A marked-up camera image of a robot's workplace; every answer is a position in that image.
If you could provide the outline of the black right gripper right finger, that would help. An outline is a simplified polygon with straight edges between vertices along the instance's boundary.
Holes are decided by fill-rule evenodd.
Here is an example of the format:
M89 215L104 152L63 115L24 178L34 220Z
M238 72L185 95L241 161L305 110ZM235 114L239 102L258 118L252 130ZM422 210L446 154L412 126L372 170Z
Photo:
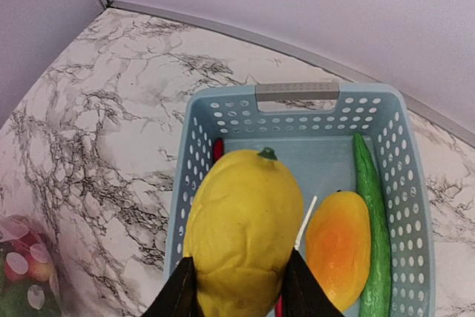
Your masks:
M344 317L316 281L301 254L293 249L281 289L282 316Z

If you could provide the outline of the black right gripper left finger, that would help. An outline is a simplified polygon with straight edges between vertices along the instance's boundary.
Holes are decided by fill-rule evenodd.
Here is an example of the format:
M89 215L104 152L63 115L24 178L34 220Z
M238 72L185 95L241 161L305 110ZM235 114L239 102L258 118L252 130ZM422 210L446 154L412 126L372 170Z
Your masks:
M193 258L182 258L142 317L198 316Z

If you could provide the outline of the green fake cucumber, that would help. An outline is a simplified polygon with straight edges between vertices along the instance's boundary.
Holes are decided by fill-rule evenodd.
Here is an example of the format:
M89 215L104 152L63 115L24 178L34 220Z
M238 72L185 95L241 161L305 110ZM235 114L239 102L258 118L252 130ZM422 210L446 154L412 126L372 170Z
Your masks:
M370 216L370 272L361 294L360 316L388 316L391 300L391 249L384 198L379 174L367 144L360 133L353 135L357 192Z

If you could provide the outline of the clear zip top bag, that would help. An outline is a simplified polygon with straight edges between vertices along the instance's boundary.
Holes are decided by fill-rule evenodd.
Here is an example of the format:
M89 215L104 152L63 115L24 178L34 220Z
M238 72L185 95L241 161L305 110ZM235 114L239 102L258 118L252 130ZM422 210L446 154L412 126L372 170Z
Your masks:
M43 228L25 216L2 216L1 315L61 314L59 279Z

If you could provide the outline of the red fake chili pepper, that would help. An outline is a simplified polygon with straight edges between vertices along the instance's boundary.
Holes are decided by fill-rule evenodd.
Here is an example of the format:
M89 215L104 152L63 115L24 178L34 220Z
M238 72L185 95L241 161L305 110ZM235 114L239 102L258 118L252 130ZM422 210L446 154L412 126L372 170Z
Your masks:
M224 155L224 142L222 138L218 138L213 142L212 159L216 163Z

